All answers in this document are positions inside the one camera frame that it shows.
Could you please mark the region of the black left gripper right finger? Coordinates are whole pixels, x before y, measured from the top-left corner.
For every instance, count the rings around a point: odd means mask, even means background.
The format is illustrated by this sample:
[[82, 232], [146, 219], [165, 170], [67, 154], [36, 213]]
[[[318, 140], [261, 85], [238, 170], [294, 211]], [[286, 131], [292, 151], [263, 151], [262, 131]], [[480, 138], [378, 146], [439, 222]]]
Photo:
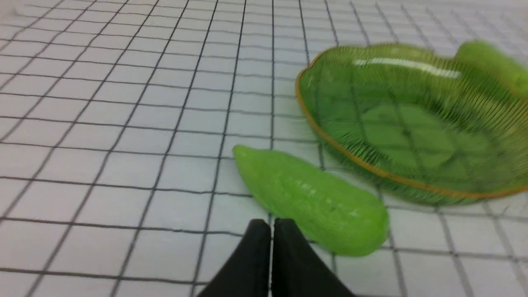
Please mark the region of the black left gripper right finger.
[[272, 296], [354, 297], [315, 253], [292, 219], [275, 219]]

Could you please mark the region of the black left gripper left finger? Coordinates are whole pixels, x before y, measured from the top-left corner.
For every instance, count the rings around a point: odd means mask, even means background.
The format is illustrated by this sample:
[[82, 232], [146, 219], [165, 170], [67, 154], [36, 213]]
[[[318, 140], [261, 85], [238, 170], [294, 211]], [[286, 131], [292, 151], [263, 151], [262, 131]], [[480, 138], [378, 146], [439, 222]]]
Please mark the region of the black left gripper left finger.
[[271, 228], [253, 219], [238, 246], [215, 277], [198, 294], [200, 297], [267, 297]]

